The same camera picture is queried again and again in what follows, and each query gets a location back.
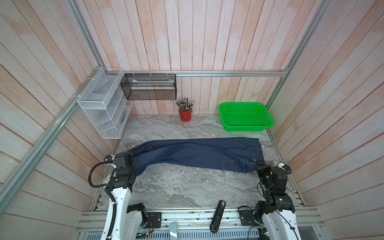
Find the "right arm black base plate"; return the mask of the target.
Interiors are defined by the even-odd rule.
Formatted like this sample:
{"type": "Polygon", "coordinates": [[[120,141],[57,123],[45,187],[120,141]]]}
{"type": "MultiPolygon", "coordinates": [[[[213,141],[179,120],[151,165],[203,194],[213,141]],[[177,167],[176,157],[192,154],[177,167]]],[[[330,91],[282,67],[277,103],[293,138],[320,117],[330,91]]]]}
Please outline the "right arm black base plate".
{"type": "Polygon", "coordinates": [[[259,223],[255,220],[253,210],[240,209],[239,216],[242,226],[259,226],[259,223]]]}

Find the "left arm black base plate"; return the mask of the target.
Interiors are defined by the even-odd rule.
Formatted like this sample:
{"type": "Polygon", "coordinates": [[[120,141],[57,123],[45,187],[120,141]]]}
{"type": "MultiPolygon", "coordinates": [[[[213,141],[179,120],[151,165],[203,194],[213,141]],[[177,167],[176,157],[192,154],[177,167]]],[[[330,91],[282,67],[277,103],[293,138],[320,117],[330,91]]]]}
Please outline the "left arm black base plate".
{"type": "Polygon", "coordinates": [[[147,216],[143,220],[144,229],[158,229],[161,227],[162,223],[162,212],[147,212],[147,216]]]}

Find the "dark blue denim trousers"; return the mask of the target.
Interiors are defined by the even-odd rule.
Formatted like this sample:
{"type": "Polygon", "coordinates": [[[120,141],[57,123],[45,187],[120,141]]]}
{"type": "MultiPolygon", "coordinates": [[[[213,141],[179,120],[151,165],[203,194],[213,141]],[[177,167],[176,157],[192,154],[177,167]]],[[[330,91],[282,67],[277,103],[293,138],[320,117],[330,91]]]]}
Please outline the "dark blue denim trousers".
{"type": "Polygon", "coordinates": [[[258,139],[211,138],[156,140],[128,151],[134,157],[135,174],[154,164],[251,173],[265,163],[258,139]]]}

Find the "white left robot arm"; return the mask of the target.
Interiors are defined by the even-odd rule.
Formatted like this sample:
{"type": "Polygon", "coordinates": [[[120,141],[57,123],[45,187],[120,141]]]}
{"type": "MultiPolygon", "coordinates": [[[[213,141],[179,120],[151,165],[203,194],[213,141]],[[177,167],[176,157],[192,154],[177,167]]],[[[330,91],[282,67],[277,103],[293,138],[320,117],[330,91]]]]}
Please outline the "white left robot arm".
{"type": "Polygon", "coordinates": [[[102,240],[135,240],[139,228],[146,225],[147,213],[143,204],[129,206],[135,182],[134,155],[131,152],[112,158],[114,167],[104,188],[109,196],[109,208],[102,240]]]}

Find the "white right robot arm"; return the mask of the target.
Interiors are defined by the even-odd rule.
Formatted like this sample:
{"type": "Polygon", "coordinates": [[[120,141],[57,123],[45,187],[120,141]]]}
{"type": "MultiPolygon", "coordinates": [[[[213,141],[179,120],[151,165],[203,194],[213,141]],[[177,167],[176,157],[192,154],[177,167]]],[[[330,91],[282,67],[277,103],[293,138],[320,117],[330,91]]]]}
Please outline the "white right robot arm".
{"type": "Polygon", "coordinates": [[[271,240],[300,240],[296,210],[286,193],[291,168],[279,161],[257,167],[259,192],[264,198],[255,206],[255,221],[266,228],[271,240]]]}

